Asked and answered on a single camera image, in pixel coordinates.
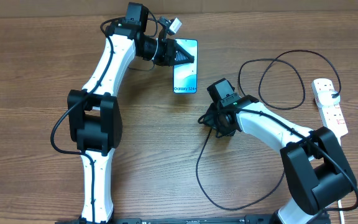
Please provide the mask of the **Samsung Galaxy smartphone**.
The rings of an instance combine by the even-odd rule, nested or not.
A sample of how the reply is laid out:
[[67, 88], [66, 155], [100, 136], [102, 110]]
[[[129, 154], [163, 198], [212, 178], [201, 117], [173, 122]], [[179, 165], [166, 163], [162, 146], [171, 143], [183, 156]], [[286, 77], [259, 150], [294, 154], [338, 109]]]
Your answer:
[[173, 67], [173, 92], [190, 94], [197, 91], [198, 41], [195, 39], [176, 39], [177, 44], [194, 56], [194, 62]]

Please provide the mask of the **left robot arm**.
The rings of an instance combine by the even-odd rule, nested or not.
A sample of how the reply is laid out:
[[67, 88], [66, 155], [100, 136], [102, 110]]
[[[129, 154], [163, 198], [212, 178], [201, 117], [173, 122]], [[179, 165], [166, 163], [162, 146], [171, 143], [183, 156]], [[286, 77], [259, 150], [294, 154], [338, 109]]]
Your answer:
[[161, 67], [196, 65], [196, 55], [172, 38], [181, 21], [156, 19], [140, 3], [129, 3], [126, 15], [100, 25], [106, 44], [91, 78], [68, 94], [70, 137], [84, 168], [85, 201], [78, 223], [112, 223], [112, 160], [122, 138], [117, 94], [135, 57]]

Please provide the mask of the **white power strip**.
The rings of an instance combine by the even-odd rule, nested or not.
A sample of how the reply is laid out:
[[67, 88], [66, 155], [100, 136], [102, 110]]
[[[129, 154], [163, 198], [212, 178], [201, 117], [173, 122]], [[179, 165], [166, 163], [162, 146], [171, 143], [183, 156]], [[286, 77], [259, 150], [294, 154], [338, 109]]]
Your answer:
[[[333, 82], [327, 78], [315, 79], [311, 83], [311, 88], [314, 94], [314, 100], [315, 100], [315, 96], [317, 95], [317, 92], [319, 91], [326, 91], [326, 90], [335, 91]], [[347, 125], [339, 104], [333, 106], [327, 106], [324, 108], [318, 107], [318, 110], [323, 126], [330, 129], [338, 138], [338, 140], [340, 140], [342, 136], [348, 133]]]

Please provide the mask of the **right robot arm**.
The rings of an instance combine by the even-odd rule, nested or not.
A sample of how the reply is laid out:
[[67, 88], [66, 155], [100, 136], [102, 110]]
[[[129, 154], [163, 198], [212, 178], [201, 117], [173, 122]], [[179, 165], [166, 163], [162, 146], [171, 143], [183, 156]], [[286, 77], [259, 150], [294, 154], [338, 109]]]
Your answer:
[[207, 91], [212, 99], [198, 122], [216, 130], [216, 137], [250, 134], [278, 152], [282, 158], [291, 199], [271, 215], [246, 215], [245, 223], [330, 223], [331, 204], [354, 192], [356, 177], [335, 136], [292, 123], [267, 109], [257, 98], [239, 96], [222, 78]]

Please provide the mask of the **white charger adapter plug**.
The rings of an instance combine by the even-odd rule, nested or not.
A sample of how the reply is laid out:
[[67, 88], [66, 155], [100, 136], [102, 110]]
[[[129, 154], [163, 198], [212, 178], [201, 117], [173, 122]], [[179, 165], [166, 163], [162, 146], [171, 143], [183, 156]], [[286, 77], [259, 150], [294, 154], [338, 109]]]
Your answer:
[[334, 90], [319, 91], [315, 96], [315, 101], [319, 108], [339, 104], [340, 100], [340, 95]]

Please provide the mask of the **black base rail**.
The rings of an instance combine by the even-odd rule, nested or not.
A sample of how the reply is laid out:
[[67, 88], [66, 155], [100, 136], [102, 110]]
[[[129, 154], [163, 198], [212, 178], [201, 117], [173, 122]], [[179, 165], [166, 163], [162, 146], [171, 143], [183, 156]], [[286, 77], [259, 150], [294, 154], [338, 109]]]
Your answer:
[[[269, 224], [278, 223], [277, 220], [272, 218], [272, 215], [246, 215], [244, 217], [237, 218], [199, 218], [199, 219], [154, 219], [154, 220], [141, 220], [140, 218], [121, 218], [110, 220], [108, 224]], [[92, 223], [87, 222], [85, 219], [79, 218], [71, 221], [55, 222], [56, 224], [85, 224]], [[323, 213], [318, 218], [315, 218], [310, 223], [313, 224], [331, 224], [330, 217], [327, 213]]]

